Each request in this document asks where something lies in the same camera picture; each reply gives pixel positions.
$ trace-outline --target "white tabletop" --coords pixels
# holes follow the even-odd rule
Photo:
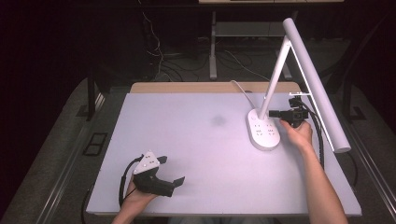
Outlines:
[[[255,105],[261,105],[263,93],[248,95]],[[289,98],[287,93],[276,93],[270,109],[290,109]],[[168,157],[157,174],[160,179],[186,179],[171,198],[151,202],[143,216],[307,214],[299,151],[280,126],[281,143],[274,150],[259,151],[251,145],[246,121],[250,109],[242,93],[128,94],[87,212],[116,214],[120,177],[126,166],[151,150],[157,157]],[[318,145],[316,137],[313,143]],[[361,215],[326,139],[324,147],[325,171],[346,214]]]

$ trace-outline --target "floor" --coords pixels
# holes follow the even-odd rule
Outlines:
[[[177,49],[164,50],[162,71],[156,74],[153,81],[211,81],[208,74],[207,39],[199,41],[203,47],[199,48],[199,55],[195,58],[186,58]],[[265,81],[270,78],[280,43],[281,39],[278,38],[243,40],[243,44],[239,46],[227,40],[218,41],[217,81]],[[319,73],[336,63],[348,46],[348,42],[341,39],[307,40],[305,44]],[[81,214],[81,207],[85,206],[84,198],[87,195],[89,200],[89,189],[100,170],[123,99],[130,87],[119,83],[109,93],[98,94],[97,111],[91,121],[86,120],[86,88],[87,83],[84,80],[70,95],[64,111],[1,220],[2,224],[79,223],[82,217],[85,223],[111,222],[112,217]],[[331,96],[335,109],[340,108],[341,94],[339,91]],[[346,130],[351,133],[349,137],[353,148],[349,154],[337,154],[336,157],[355,190],[363,215],[350,217],[348,220],[350,223],[395,223],[396,219],[392,217],[378,192],[377,184],[368,172],[369,168],[362,162],[357,147],[365,147],[389,188],[396,190],[396,180],[393,177],[396,168],[396,138],[375,109],[367,103],[364,94],[356,88],[352,94],[352,106],[357,106],[365,119],[353,120],[352,123],[343,122]],[[95,133],[106,133],[101,153],[98,156],[82,155]],[[277,219],[282,224],[309,223],[307,217]],[[136,222],[153,221],[162,223],[164,219],[142,217]]]

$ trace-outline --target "white desk lamp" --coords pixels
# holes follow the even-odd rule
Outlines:
[[[277,130],[274,121],[268,117],[268,105],[271,102],[276,83],[279,80],[280,73],[291,48],[332,150],[334,152],[349,151],[350,145],[347,141],[347,137],[345,136],[341,124],[332,109],[329,97],[323,88],[318,77],[318,73],[312,64],[311,58],[306,51],[303,40],[301,39],[293,20],[285,19],[283,21],[283,27],[286,35],[283,39],[282,47],[276,60],[268,91],[265,94],[264,101],[262,102],[262,108],[253,109],[247,114],[247,124],[249,127],[251,143],[257,149],[271,150],[274,149],[280,141],[279,131]]]

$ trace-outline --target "background desk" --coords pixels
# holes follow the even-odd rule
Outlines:
[[[264,83],[241,86],[246,91],[266,90]],[[271,109],[290,109],[289,95],[280,92],[286,90],[299,89],[293,83],[279,83]],[[249,97],[260,105],[263,93]],[[117,213],[125,167],[152,150],[158,157],[168,157],[160,167],[160,179],[186,179],[172,198],[154,200],[144,216],[307,214],[298,149],[280,127],[282,140],[274,150],[253,147],[246,125],[250,108],[233,83],[136,83],[125,98],[87,212]],[[356,197],[326,140],[324,145],[326,172],[346,213],[358,216],[361,208]]]

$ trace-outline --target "person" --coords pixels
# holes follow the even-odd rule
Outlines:
[[[292,128],[285,120],[280,119],[280,124],[285,128],[289,140],[299,149],[305,169],[306,200],[310,223],[347,223],[343,206],[324,173],[312,146],[312,129],[308,122],[303,121],[297,128]],[[157,195],[142,193],[134,190],[134,183],[130,181],[127,192],[134,191],[127,198],[120,212],[113,220],[113,224],[131,223]],[[252,223],[266,223],[255,220]]]

